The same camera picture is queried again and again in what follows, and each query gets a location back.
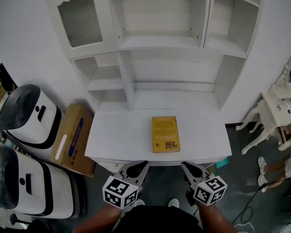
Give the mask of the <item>yellow hardcover book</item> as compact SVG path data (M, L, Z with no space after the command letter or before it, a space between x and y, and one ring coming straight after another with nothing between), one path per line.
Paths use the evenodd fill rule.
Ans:
M179 152L180 140L175 116L152 117L154 153Z

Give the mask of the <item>person's right forearm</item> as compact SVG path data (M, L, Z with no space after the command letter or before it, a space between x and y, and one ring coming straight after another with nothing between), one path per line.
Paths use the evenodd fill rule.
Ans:
M207 206L198 201L195 203L205 233L238 233L214 204Z

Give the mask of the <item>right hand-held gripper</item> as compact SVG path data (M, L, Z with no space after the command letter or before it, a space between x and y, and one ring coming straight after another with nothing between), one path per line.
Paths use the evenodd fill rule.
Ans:
M223 197L227 184L220 176L209 176L206 168L193 162L184 161L181 168L185 181L194 191L193 199L204 205L212 205Z

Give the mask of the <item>brown cardboard box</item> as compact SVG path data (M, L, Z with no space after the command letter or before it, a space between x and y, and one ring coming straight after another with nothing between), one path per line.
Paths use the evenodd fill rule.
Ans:
M85 106L71 103L58 129L49 160L75 173L94 177L96 162L85 156L93 116Z

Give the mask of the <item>white black-topped robot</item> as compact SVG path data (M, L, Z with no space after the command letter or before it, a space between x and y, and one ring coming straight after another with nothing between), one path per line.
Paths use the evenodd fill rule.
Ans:
M20 144L50 149L56 139L63 112L34 84L15 89L0 110L0 131Z
M0 208L52 219L82 217L85 215L83 180L1 145Z

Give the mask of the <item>white ribbed-glass cabinet door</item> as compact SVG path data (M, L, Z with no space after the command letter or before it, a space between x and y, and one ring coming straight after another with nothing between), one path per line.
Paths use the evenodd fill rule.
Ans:
M46 0L67 59L117 51L108 0Z

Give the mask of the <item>person's black shorts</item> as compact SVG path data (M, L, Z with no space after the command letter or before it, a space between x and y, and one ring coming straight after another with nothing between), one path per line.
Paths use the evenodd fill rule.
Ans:
M176 207L138 205L112 233L204 233L193 215Z

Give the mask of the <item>white desk hutch cabinet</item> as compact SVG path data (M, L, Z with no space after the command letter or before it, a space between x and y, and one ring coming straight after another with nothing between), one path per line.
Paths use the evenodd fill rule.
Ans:
M245 115L241 82L252 44L246 58L204 47L119 50L117 45L114 52L68 59L95 112L85 154L106 169L135 160L173 166L229 156L226 125ZM154 153L152 117L173 116L180 151Z

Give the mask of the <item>white carved dressing table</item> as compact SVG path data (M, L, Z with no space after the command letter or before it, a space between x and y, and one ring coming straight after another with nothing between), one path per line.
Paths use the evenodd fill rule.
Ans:
M243 155L252 147L273 135L276 132L276 128L291 124L291 98L288 100L280 99L270 92L262 92L261 95L262 100L247 114L243 123L236 126L237 131L242 130L252 121L256 114L259 115L259 121L256 126L260 124L264 126L262 133L242 149L241 154Z

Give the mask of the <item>person's left forearm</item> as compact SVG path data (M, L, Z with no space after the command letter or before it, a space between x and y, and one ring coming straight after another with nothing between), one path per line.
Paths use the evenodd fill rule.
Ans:
M71 233L110 233L122 211L112 205L106 205L81 225L75 227Z

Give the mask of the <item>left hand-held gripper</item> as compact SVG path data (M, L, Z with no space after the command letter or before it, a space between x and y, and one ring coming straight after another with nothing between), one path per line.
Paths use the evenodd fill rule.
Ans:
M108 167L112 174L102 187L103 200L114 207L128 207L138 198L148 173L149 161L133 161L122 167Z

